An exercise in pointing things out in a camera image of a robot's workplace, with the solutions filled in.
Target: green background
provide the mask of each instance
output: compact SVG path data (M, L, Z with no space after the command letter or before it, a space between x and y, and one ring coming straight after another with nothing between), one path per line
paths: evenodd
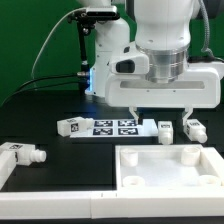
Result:
M49 32L62 16L78 7L80 5L75 0L0 0L0 103L18 86L31 79L33 63ZM121 6L119 9L131 26L131 40L134 40L136 25L125 15ZM210 47L218 57L224 56L223 24L223 14L210 20ZM204 39L202 21L191 22L191 33L190 55L201 55ZM86 44L90 64L93 64L94 33L87 38ZM35 77L74 73L79 68L76 24L69 25L64 21L40 58ZM76 88L74 84L60 87Z

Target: white plastic part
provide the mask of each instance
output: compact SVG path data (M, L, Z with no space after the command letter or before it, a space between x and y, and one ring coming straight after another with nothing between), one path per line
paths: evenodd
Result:
M17 165L29 166L32 162L44 162L47 154L45 151L36 150L35 145L6 142L0 146L0 153L12 151Z
M146 54L142 54L140 51L136 49L136 44L134 42L122 46L121 48L116 48L111 56L110 60L110 71L113 74L121 74L117 71L117 64L121 63L122 61L130 60L134 62L135 69L134 72L131 74L129 73L122 73L122 74L129 74L129 75L146 75L149 72L149 58Z
M185 111L182 114L182 116L183 116L183 125L186 124L187 119L191 116L191 114L193 114L193 111L194 111L194 109L192 107L185 108Z
M136 44L144 49L174 50L190 43L189 22L194 0L134 1Z
M170 121L159 121L159 143L170 145L173 143L173 125Z
M191 141L205 143L208 140L206 128L197 119L187 120L184 133Z
M67 120L61 120L57 122L58 134L66 137L73 133L81 133L92 128L94 120L92 118L84 119L82 117L75 117Z
M201 150L196 146L185 147L181 154L181 163L185 166L197 166L200 163Z
M195 19L197 17L200 8L201 8L201 6L199 4L199 1L198 0L194 0L194 10L193 10L191 19Z
M145 180L139 176L127 176L123 179L123 187L131 189L145 187Z
M137 108L136 107L129 107L129 112L131 113L131 115L134 117L135 122L138 124L138 119L139 116L137 115Z
M202 175L198 179L198 184L203 187L220 187L222 185L222 181L216 176Z
M15 152L3 151L0 154L0 190L16 167Z
M30 153L31 162L37 162L37 163L45 162L46 158L47 158L46 152L40 151L39 149L33 150Z
M95 38L96 61L91 68L90 87L86 94L104 99L112 51L130 42L130 28L123 19L97 23Z
M189 68L167 85L112 73L106 83L106 102L113 107L214 108L220 95L219 74L208 67Z
M121 150L121 165L127 167L135 167L138 165L138 152L132 148L124 148Z

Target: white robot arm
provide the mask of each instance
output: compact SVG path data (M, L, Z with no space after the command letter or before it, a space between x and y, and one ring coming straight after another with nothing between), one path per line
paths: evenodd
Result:
M189 23L198 0L135 0L135 42L113 52L106 83L110 106L214 108L220 102L220 62L191 66Z

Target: white plastic block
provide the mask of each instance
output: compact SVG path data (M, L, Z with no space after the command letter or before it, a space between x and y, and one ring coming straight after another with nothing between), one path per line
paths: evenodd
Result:
M6 142L0 146L0 152L12 151L15 154L16 164L29 166L32 162L45 162L45 151L36 150L35 145Z
M173 125L171 121L159 121L159 143L170 145L173 143Z
M94 120L92 118L84 119L82 117L71 118L57 122L58 134L66 137L71 134L87 131L92 128Z
M0 190L16 167L15 152L4 151L0 154Z
M184 125L184 133L191 141L205 143L208 140L206 128L198 120L187 120Z

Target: black table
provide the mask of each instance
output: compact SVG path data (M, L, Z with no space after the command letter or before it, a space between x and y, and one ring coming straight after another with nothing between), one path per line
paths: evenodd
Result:
M169 120L175 144L192 144L182 129L180 109L140 109L144 118ZM94 119L131 119L126 108L111 108L86 100L75 91L26 92L0 109L0 144L35 144L47 151L47 161L30 167L17 166L3 192L114 190L115 145L158 144L155 137L79 138L57 134L57 121L82 116ZM224 105L195 110L191 118L207 127L205 147L224 156ZM0 223L224 223L224 217L147 218L113 220L0 221Z

